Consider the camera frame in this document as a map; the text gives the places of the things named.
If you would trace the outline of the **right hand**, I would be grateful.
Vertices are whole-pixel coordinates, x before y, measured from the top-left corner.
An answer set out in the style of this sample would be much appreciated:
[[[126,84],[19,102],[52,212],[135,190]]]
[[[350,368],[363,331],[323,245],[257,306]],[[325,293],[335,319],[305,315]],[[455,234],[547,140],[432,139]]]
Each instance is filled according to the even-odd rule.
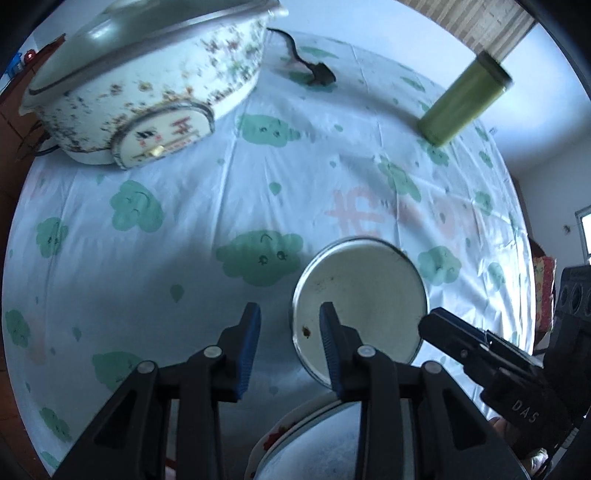
[[[512,448],[531,477],[544,471],[549,462],[549,454],[546,449],[540,448],[536,441],[529,439],[502,417],[493,417],[489,420],[489,424]]]

